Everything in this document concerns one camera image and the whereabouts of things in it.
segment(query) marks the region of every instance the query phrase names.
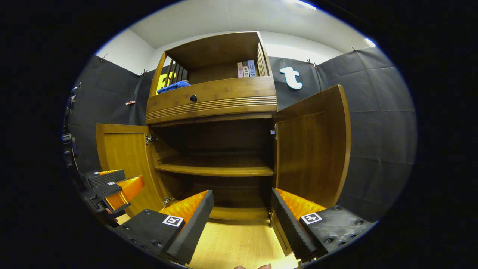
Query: wooden cabinet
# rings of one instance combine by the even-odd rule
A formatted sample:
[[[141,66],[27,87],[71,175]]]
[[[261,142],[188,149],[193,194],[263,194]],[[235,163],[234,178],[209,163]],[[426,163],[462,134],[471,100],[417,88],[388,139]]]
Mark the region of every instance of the wooden cabinet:
[[[179,75],[159,81],[167,57],[168,72]],[[237,78],[236,63],[250,59],[260,76]],[[191,86],[156,93],[184,78],[184,69]],[[153,79],[146,123],[97,125],[102,169],[145,176],[144,190],[127,211],[130,217],[213,190],[211,218],[268,219],[273,187],[330,207],[344,185],[351,133],[342,86],[277,112],[258,32],[213,36],[166,51]],[[290,252],[274,214],[271,226],[284,252]]]

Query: door hinge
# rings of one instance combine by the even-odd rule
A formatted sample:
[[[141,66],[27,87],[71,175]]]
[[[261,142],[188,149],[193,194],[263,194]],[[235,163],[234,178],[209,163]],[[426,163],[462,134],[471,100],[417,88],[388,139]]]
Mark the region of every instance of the door hinge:
[[[168,196],[168,197],[165,197],[165,198],[164,198],[164,201],[163,201],[163,205],[166,207],[166,205],[167,205],[171,200],[172,200],[171,197],[169,197],[169,196]]]
[[[275,140],[277,140],[277,134],[275,133],[276,129],[277,129],[277,124],[274,124],[274,130],[271,130],[271,135],[274,136]]]
[[[148,134],[144,134],[144,138],[146,140],[146,144],[148,144],[148,142],[151,142],[151,145],[153,144],[154,140],[158,140],[156,137],[153,137],[152,134],[150,135],[150,137],[148,137]]]

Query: book spine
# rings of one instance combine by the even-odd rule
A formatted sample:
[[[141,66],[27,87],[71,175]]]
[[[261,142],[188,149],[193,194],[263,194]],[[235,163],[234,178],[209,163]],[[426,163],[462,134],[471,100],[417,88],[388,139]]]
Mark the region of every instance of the book spine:
[[[238,63],[238,78],[243,78],[244,72],[242,71],[242,62]]]
[[[242,62],[242,70],[244,71],[244,77],[248,78],[249,77],[249,66],[247,65],[247,62]]]
[[[247,64],[249,66],[249,76],[256,77],[256,66],[254,65],[254,60],[247,61]]]

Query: human hand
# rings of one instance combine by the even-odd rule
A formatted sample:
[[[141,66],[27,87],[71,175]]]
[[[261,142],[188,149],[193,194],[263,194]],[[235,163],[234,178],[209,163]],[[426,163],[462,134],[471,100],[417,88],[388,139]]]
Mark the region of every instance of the human hand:
[[[113,214],[113,212],[111,212],[111,210],[108,209],[108,208],[106,209],[106,212],[108,212],[108,214]]]
[[[234,269],[245,269],[245,268],[239,265],[239,266],[234,267]],[[272,269],[272,265],[271,264],[266,264],[266,265],[263,265],[263,266],[261,266],[257,269]]]

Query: light wood floor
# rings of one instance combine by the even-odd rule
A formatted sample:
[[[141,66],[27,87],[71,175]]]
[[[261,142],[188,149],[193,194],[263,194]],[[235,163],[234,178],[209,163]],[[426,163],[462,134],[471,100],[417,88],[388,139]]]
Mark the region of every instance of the light wood floor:
[[[130,218],[117,218],[123,224]],[[298,266],[294,254],[284,256],[281,245],[269,221],[241,222],[210,219],[197,243],[189,267],[194,269],[234,269],[241,265],[257,269],[271,263],[272,269],[292,269]]]

